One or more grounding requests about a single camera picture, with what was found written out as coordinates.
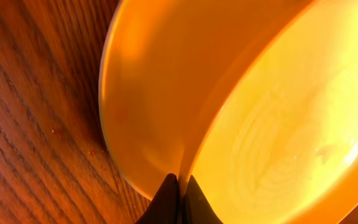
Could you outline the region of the yellow plate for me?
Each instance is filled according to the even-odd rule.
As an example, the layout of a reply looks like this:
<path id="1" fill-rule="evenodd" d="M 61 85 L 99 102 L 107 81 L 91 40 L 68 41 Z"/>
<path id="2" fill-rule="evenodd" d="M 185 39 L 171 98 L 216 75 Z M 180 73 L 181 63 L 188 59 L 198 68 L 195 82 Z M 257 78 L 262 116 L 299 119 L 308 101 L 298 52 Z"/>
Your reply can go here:
<path id="1" fill-rule="evenodd" d="M 99 112 L 119 172 L 152 198 L 197 149 L 244 72 L 304 0 L 121 1 L 104 45 Z"/>
<path id="2" fill-rule="evenodd" d="M 180 177 L 223 223 L 335 222 L 358 169 L 358 1 L 187 1 L 200 76 Z"/>

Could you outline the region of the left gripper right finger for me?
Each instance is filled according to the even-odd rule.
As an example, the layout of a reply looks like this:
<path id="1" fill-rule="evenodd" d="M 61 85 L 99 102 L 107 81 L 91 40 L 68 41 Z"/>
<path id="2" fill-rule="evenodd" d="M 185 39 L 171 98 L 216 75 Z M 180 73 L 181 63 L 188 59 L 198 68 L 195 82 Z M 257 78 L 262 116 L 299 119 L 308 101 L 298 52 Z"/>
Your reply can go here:
<path id="1" fill-rule="evenodd" d="M 223 224 L 193 176 L 189 179 L 184 196 L 183 222 L 184 224 Z"/>

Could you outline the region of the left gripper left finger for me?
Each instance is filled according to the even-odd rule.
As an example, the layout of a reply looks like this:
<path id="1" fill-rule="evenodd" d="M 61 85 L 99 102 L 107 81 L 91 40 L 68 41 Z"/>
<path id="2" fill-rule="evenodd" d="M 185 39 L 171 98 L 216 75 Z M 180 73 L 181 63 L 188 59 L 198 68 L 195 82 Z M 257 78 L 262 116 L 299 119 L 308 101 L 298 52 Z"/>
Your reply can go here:
<path id="1" fill-rule="evenodd" d="M 163 180 L 149 207 L 135 224 L 176 224 L 179 204 L 179 185 L 175 174 Z"/>

